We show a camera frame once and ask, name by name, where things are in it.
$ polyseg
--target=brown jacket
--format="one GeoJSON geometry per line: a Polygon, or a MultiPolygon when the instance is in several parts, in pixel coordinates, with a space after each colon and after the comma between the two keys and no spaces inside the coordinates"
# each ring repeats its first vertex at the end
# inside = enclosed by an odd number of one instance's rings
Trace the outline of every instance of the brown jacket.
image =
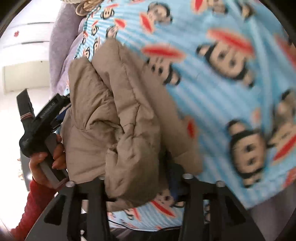
{"type": "Polygon", "coordinates": [[[72,107],[62,126],[70,180],[83,183],[105,173],[109,211],[143,205],[164,189],[161,150],[185,172],[202,170],[197,142],[189,137],[158,76],[115,39],[92,63],[76,59],[69,70],[72,107]]]}

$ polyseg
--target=metal screw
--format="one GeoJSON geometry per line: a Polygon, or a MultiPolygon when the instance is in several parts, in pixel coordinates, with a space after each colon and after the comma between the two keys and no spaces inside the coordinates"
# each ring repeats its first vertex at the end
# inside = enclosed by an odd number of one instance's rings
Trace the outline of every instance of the metal screw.
{"type": "Polygon", "coordinates": [[[184,179],[186,179],[186,180],[190,180],[190,179],[193,178],[193,175],[192,175],[192,174],[189,174],[189,173],[185,173],[185,174],[183,174],[182,177],[183,177],[184,179]]]}
{"type": "Polygon", "coordinates": [[[105,174],[102,174],[101,176],[99,176],[100,180],[105,180],[105,174]]]}
{"type": "Polygon", "coordinates": [[[69,182],[66,183],[66,187],[67,188],[72,188],[74,186],[75,186],[75,182],[74,181],[69,181],[69,182]]]}
{"type": "Polygon", "coordinates": [[[217,181],[216,182],[216,186],[219,187],[219,188],[223,188],[223,187],[225,187],[225,182],[223,182],[223,181],[217,181]]]}

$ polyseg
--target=monkey print blanket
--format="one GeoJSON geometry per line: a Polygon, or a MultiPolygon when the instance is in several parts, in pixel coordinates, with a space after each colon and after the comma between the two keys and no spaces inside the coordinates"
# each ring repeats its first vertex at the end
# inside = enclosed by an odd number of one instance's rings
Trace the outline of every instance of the monkey print blanket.
{"type": "MultiPolygon", "coordinates": [[[[225,181],[246,208],[294,181],[296,49],[259,1],[105,0],[83,33],[76,58],[91,61],[116,38],[163,77],[180,113],[198,127],[200,180],[225,181]]],[[[164,190],[109,219],[114,227],[158,230],[179,226],[183,211],[164,190]]]]}

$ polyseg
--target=red sleeve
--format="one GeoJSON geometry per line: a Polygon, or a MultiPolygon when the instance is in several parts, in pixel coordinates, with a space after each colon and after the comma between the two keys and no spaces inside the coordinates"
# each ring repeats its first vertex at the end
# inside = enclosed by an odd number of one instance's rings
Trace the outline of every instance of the red sleeve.
{"type": "Polygon", "coordinates": [[[35,180],[30,183],[30,193],[28,195],[25,213],[19,225],[11,230],[11,234],[16,241],[24,241],[33,225],[54,197],[56,191],[38,184],[35,180]]]}

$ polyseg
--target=human hand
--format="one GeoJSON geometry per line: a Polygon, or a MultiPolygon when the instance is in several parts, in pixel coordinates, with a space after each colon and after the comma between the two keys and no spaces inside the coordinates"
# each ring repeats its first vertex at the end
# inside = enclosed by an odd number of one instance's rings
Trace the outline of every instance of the human hand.
{"type": "MultiPolygon", "coordinates": [[[[66,169],[66,153],[64,152],[64,145],[62,142],[62,137],[57,135],[57,142],[58,145],[56,146],[54,153],[53,153],[53,169],[63,170],[66,169]]],[[[31,156],[31,160],[29,162],[29,168],[31,170],[32,176],[34,180],[48,188],[53,188],[52,184],[49,182],[43,171],[41,170],[39,163],[43,162],[47,157],[46,152],[39,152],[35,153],[31,156]]]]}

